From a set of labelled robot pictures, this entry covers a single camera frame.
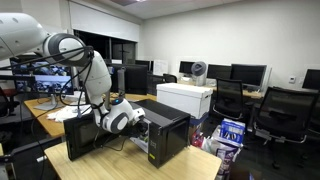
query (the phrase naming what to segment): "robotic arm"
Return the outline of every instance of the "robotic arm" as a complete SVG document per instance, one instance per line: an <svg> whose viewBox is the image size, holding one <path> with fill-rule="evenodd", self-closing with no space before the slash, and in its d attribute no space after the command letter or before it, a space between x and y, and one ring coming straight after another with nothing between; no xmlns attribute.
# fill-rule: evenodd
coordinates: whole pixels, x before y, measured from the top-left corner
<svg viewBox="0 0 320 180"><path fill-rule="evenodd" d="M73 52L53 56L71 50ZM65 33L50 35L27 14L0 13L0 60L26 52L52 56L47 59L49 63L76 66L82 72L80 77L87 79L85 87L98 127L119 133L127 124L135 125L145 115L142 108L133 110L126 99L114 100L110 112L105 108L102 94L109 92L112 85L108 68L101 55L85 48L78 37Z"/></svg>

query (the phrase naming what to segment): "white box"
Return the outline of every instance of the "white box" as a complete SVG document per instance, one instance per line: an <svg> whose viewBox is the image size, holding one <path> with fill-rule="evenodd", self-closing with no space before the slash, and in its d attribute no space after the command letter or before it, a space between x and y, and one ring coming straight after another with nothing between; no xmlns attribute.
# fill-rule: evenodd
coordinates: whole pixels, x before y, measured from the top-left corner
<svg viewBox="0 0 320 180"><path fill-rule="evenodd" d="M177 83L157 85L158 102L190 113L195 119L200 119L209 112L211 94L210 88Z"/></svg>

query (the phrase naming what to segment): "desk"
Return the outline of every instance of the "desk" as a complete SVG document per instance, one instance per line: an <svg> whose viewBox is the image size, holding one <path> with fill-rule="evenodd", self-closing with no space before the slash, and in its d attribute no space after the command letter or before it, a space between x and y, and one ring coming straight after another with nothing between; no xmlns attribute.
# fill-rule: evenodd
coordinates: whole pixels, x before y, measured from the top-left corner
<svg viewBox="0 0 320 180"><path fill-rule="evenodd" d="M120 138L112 147L120 148ZM75 161L68 158L66 143L45 150L60 179L214 179L221 159L189 146L157 169L147 154L130 140L122 151L94 150Z"/></svg>
<svg viewBox="0 0 320 180"><path fill-rule="evenodd" d="M129 100L135 100L135 101L143 100L143 99L151 99L151 100L156 101L156 97L153 96L153 95L150 95L150 94L148 94L148 95L126 94L126 98L128 98ZM39 99L39 102L42 103L42 102L45 102L46 100L48 100L48 99L47 98ZM39 115L41 115L41 114L46 112L46 111L43 111L43 110L39 110L39 109L34 109L33 108L34 106L39 105L39 102L38 102L38 99L28 100L28 101L24 102L24 104L30 110L31 114L34 117L38 117ZM54 110L49 111L49 112L47 112L47 113L45 113L42 116L37 118L37 120L39 121L41 126L43 126L44 129L48 132L48 134L53 138L61 137L61 136L63 136L65 134L64 126L63 126L63 123L58 123L58 122L55 122L53 120L48 120L47 119L47 114L55 112L55 111L58 111L60 109L61 108L54 109Z"/></svg>
<svg viewBox="0 0 320 180"><path fill-rule="evenodd" d="M179 84L186 84L186 85L191 85L194 86L195 82L194 81L182 81L182 80L178 80ZM206 88L211 88L213 91L217 91L217 87L216 86L203 86ZM254 99L260 99L262 98L262 94L260 92L248 92L248 90L243 90L243 96L247 96L247 97L251 97Z"/></svg>

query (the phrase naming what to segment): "black box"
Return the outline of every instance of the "black box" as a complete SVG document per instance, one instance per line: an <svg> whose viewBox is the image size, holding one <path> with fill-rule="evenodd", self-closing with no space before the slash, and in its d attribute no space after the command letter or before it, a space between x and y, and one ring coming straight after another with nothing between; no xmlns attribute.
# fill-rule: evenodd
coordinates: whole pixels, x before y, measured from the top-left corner
<svg viewBox="0 0 320 180"><path fill-rule="evenodd" d="M152 100L132 103L142 107L149 121L148 160L159 168L188 146L190 114Z"/></svg>

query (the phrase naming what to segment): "table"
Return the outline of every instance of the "table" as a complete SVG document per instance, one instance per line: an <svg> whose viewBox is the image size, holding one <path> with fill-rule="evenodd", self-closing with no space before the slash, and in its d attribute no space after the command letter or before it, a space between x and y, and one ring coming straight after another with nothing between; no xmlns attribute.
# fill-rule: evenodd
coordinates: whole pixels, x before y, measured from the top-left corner
<svg viewBox="0 0 320 180"><path fill-rule="evenodd" d="M182 81L182 80L178 80L179 84L187 84L187 85L191 85L194 86L195 82L194 81ZM203 86L206 88L211 88L213 91L217 91L217 87L216 86ZM243 96L247 96L250 98L254 98L254 99L260 99L262 98L262 94L260 92L249 92L248 90L243 90L242 91Z"/></svg>
<svg viewBox="0 0 320 180"><path fill-rule="evenodd" d="M136 101L137 100L144 100L144 99L152 99L152 100L156 101L156 96L153 96L150 94L147 94L147 95L126 94L126 98L128 98L129 100L136 100ZM51 110L49 112L33 108L34 106L39 105L39 102L43 103L46 101L48 101L48 98L33 99L33 100L25 101L24 104L30 110L31 114L34 117L37 117L37 120L39 121L41 126L43 126L43 128L48 132L48 134L52 138L61 137L65 134L63 123L58 123L53 120L47 119L48 113L58 111L61 108L57 108L57 109Z"/></svg>
<svg viewBox="0 0 320 180"><path fill-rule="evenodd" d="M119 149L122 139L110 146ZM45 150L60 179L214 179L221 159L189 146L159 169L149 163L147 154L130 140L122 151L96 149L70 161L66 143Z"/></svg>

